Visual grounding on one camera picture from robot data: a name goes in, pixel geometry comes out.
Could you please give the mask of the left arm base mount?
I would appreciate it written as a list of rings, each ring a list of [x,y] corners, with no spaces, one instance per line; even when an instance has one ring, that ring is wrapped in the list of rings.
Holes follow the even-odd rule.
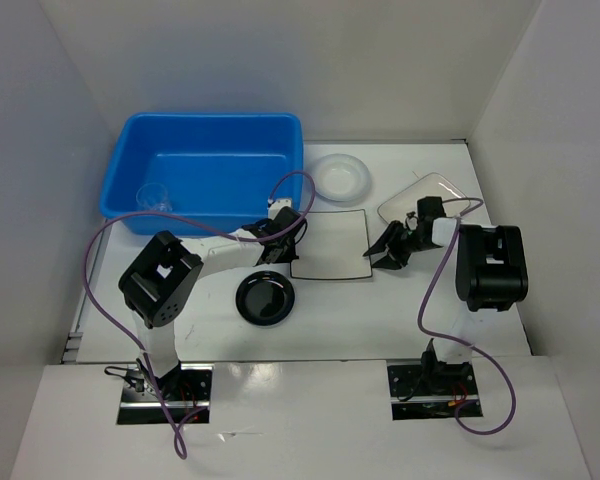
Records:
[[[107,376],[121,379],[122,389],[118,409],[118,425],[166,424],[155,391],[137,365],[109,365]],[[166,386],[165,404],[176,424],[207,424],[210,417],[213,366],[211,364],[183,364],[179,378]]]

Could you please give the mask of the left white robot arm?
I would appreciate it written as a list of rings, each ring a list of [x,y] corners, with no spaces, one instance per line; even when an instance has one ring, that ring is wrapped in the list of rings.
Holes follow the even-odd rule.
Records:
[[[180,387],[174,321],[195,283],[227,270],[291,262],[297,258],[296,237],[306,226],[300,213],[282,206],[264,220],[190,245],[167,230],[151,238],[118,283],[135,321],[141,343],[138,364],[149,393],[165,400]]]

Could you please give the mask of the large square white plate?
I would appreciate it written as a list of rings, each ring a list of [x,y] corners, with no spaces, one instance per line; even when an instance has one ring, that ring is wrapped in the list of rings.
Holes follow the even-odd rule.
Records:
[[[371,278],[370,247],[364,210],[313,212],[306,217],[307,231],[296,246],[292,278],[346,281]]]

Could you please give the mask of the clear plastic cup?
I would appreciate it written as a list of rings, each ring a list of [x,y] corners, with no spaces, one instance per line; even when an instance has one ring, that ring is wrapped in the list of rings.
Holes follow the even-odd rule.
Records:
[[[173,207],[167,188],[161,183],[147,183],[136,193],[136,203],[139,210],[171,212]]]

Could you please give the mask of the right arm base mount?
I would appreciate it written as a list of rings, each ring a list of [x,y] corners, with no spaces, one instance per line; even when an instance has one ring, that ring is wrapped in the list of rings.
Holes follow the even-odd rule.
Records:
[[[420,362],[388,362],[388,388],[394,421],[482,417],[478,387],[469,363],[436,364],[425,373]]]

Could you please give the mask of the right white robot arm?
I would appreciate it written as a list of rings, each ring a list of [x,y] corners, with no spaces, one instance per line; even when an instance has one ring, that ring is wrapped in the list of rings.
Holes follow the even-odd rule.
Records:
[[[468,376],[475,341],[463,333],[441,333],[425,327],[424,315],[434,288],[451,258],[455,259],[455,292],[463,303],[466,320],[480,310],[504,312],[524,300],[528,293],[528,273],[521,231],[517,226],[481,226],[465,223],[463,217],[482,205],[478,198],[466,197],[468,206],[451,216],[445,207],[451,199],[426,196],[403,221],[388,224],[378,240],[364,253],[372,257],[372,267],[400,270],[412,255],[445,250],[418,309],[418,329],[430,337],[421,356],[419,379],[414,388],[440,393],[453,382]]]

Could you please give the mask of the small rectangular white dish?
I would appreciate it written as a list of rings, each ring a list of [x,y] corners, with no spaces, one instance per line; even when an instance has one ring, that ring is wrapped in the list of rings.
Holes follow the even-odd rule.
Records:
[[[444,206],[448,216],[459,215],[471,205],[466,195],[448,179],[439,173],[430,173],[382,203],[377,213],[386,224],[404,222],[409,213],[417,212],[417,201],[427,196],[449,200]]]

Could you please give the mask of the white round bowl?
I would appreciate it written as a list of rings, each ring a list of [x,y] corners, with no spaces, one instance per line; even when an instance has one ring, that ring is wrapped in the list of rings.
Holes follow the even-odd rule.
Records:
[[[309,169],[316,192],[334,202],[353,202],[364,197],[372,185],[366,164],[347,154],[330,154],[316,160]]]

